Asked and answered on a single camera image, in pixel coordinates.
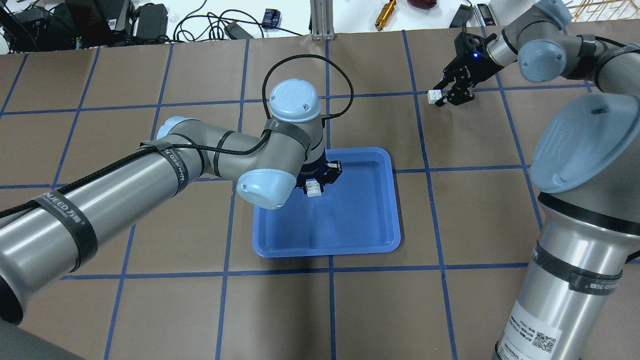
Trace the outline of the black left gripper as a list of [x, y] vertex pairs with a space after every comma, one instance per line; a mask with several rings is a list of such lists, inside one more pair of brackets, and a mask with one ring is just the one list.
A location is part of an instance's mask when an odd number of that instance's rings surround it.
[[311, 190], [311, 182], [317, 180], [320, 183], [320, 191], [323, 193], [327, 185], [334, 184], [343, 173], [340, 160], [327, 161], [326, 150], [315, 161], [302, 164], [295, 183], [295, 187], [303, 191]]

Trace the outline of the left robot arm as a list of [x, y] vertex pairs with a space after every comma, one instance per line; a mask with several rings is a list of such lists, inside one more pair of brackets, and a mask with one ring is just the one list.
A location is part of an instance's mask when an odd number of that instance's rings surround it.
[[122, 230], [211, 174], [266, 210], [282, 208], [295, 188], [322, 191], [341, 175], [327, 161], [322, 115], [313, 85], [289, 79], [262, 99], [260, 137], [174, 116], [157, 139], [59, 189], [1, 212], [1, 358], [77, 360], [78, 356], [19, 327], [26, 306], [54, 282], [92, 260]]

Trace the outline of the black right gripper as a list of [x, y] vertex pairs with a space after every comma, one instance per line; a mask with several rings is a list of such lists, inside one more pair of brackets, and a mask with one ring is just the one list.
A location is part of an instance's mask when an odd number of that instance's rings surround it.
[[472, 85], [455, 84], [463, 75], [463, 68], [470, 74], [474, 84], [480, 84], [489, 80], [498, 73], [498, 64], [489, 55], [489, 44], [495, 41], [498, 35], [492, 33], [487, 38], [480, 35], [460, 32], [454, 39], [455, 61], [457, 64], [449, 64], [442, 70], [441, 80], [433, 89], [441, 91], [448, 85], [452, 88], [435, 101], [437, 107], [446, 104], [459, 106], [474, 100], [474, 87]]

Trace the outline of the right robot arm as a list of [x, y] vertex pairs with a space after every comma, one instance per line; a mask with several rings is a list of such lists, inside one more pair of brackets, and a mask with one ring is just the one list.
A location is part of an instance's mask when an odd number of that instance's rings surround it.
[[494, 360], [578, 360], [639, 243], [639, 43], [566, 35], [561, 0], [540, 0], [482, 37], [462, 30], [436, 101], [461, 105], [517, 63], [541, 84], [563, 77], [598, 89], [565, 105], [537, 142], [530, 178], [546, 214]]

